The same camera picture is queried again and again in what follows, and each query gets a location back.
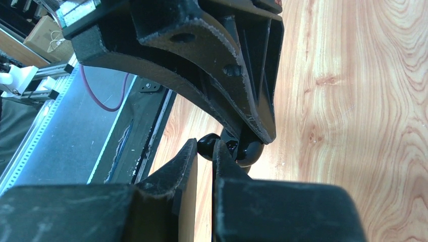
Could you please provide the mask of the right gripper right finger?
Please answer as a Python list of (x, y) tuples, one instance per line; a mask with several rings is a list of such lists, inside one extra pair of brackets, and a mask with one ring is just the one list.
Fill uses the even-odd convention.
[(339, 186), (252, 179), (227, 145), (213, 149), (212, 241), (366, 241)]

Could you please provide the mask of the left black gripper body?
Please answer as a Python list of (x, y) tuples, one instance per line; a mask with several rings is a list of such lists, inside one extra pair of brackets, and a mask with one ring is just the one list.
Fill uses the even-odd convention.
[(95, 55), (159, 48), (174, 35), (190, 42), (191, 22), (200, 14), (197, 1), (65, 1), (62, 28), (77, 59), (91, 66)]

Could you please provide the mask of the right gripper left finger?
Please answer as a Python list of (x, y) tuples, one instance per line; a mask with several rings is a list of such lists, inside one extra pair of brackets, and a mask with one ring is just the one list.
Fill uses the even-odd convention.
[(193, 241), (197, 141), (137, 184), (19, 186), (1, 196), (1, 241)]

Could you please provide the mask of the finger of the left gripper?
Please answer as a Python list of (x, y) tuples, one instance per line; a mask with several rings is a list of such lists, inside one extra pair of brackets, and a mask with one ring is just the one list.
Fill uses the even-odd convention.
[(96, 24), (71, 41), (79, 63), (84, 66), (118, 70), (155, 81), (214, 117), (236, 138), (245, 126), (208, 74), (176, 54), (141, 45), (130, 26), (111, 29), (106, 24)]
[(200, 107), (231, 134), (248, 131), (269, 144), (276, 138), (281, 12), (280, 1), (139, 1), (138, 40), (201, 69)]

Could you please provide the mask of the black earbud charging case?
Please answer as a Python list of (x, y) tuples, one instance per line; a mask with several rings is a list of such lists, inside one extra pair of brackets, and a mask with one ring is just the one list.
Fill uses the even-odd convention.
[(264, 143), (248, 127), (242, 129), (238, 138), (223, 129), (221, 139), (226, 142), (232, 158), (246, 173), (258, 161), (264, 149)]

